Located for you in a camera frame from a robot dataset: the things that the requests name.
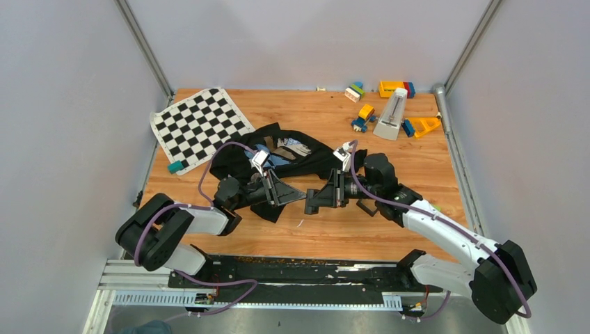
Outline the black printed t-shirt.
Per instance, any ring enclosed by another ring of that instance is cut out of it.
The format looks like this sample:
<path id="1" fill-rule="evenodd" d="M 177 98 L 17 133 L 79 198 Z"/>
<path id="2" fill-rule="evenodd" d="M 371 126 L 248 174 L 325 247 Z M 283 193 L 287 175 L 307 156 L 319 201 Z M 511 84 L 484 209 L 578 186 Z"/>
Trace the black printed t-shirt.
<path id="1" fill-rule="evenodd" d="M 209 172 L 219 182 L 234 177 L 241 184 L 247 184 L 259 175 L 250 162 L 258 150 L 270 154 L 268 170 L 273 169 L 281 180 L 316 175 L 326 182 L 332 169 L 344 171 L 333 148 L 303 132 L 282 129 L 273 123 L 222 144 L 212 157 Z M 306 198 L 305 201 L 309 214 L 316 214 L 320 207 L 335 205 L 334 198 Z M 272 209 L 267 204 L 259 204 L 247 208 L 261 219 L 275 223 L 285 206 Z"/>

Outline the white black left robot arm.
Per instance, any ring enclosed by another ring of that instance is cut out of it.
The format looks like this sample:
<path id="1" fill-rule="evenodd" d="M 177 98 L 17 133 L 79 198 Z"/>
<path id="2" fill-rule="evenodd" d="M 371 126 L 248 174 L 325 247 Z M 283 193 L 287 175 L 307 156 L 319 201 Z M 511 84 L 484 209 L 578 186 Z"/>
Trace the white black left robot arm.
<path id="1" fill-rule="evenodd" d="M 194 286 L 206 287 L 212 281 L 213 269 L 205 264 L 203 252 L 182 244 L 184 235 L 225 236 L 241 222 L 236 209 L 259 204 L 281 208 L 305 197 L 305 192 L 285 184 L 272 170 L 246 185 L 234 177 L 222 179 L 212 207 L 175 202 L 158 193 L 122 224 L 115 242 L 138 267 L 147 271 L 161 267 L 183 271 Z"/>

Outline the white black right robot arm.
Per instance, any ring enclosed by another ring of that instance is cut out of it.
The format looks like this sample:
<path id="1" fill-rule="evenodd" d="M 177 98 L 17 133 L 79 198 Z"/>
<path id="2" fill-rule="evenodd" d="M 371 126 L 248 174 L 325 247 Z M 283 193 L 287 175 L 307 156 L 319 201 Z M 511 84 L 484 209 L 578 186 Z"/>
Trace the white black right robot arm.
<path id="1" fill-rule="evenodd" d="M 455 258 L 448 262 L 423 250 L 413 250 L 399 261 L 397 280 L 406 290 L 420 285 L 440 287 L 472 300 L 476 308 L 496 324 L 514 315 L 529 318 L 528 300 L 538 287 L 524 250 L 514 241 L 498 243 L 470 231 L 445 216 L 419 193 L 400 183 L 394 166 L 383 154 L 363 161 L 364 175 L 354 169 L 332 169 L 321 189 L 309 189 L 305 213 L 322 207 L 344 207 L 350 199 L 374 201 L 374 209 L 402 228 L 416 232 Z"/>

